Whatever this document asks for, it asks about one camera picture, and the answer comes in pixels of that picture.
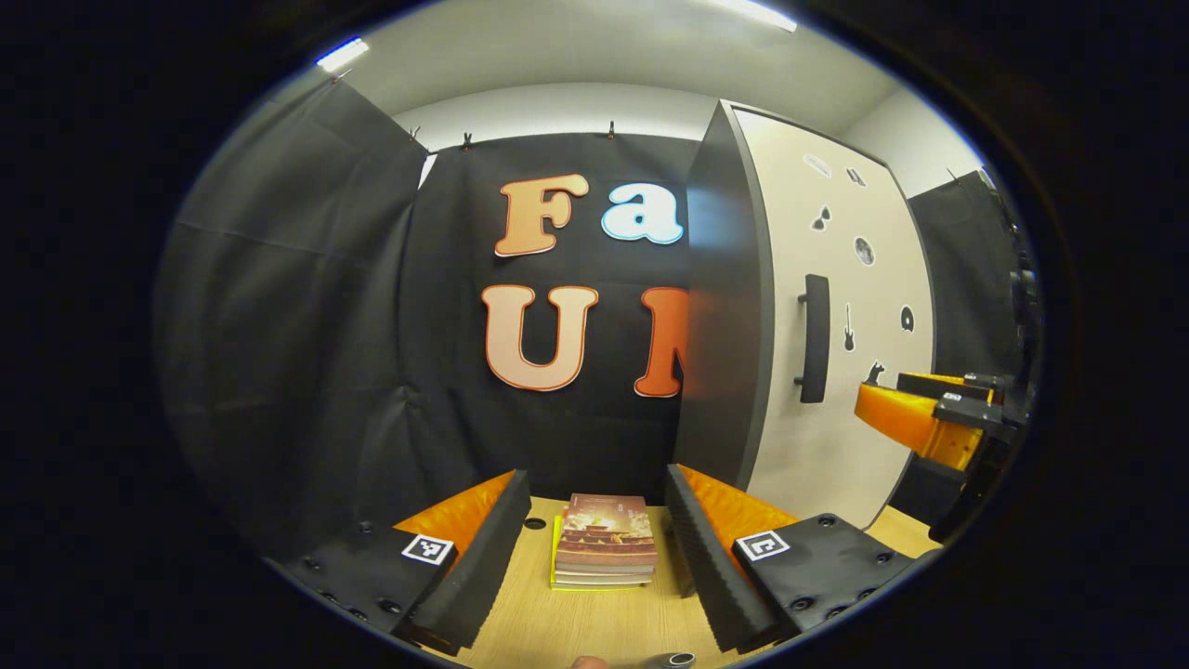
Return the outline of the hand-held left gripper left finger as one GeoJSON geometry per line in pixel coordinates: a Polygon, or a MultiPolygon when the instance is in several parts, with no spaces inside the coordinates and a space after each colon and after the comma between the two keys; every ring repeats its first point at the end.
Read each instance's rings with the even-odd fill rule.
{"type": "Polygon", "coordinates": [[[530,509],[527,471],[508,471],[394,525],[360,522],[279,569],[379,635],[455,656],[487,621],[530,509]]]}

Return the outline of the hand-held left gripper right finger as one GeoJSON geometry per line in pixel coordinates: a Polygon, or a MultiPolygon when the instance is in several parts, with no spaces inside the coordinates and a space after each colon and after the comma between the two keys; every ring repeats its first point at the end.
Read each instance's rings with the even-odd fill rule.
{"type": "Polygon", "coordinates": [[[806,635],[866,604],[916,560],[836,515],[795,519],[679,463],[667,467],[665,504],[721,651],[806,635]]]}

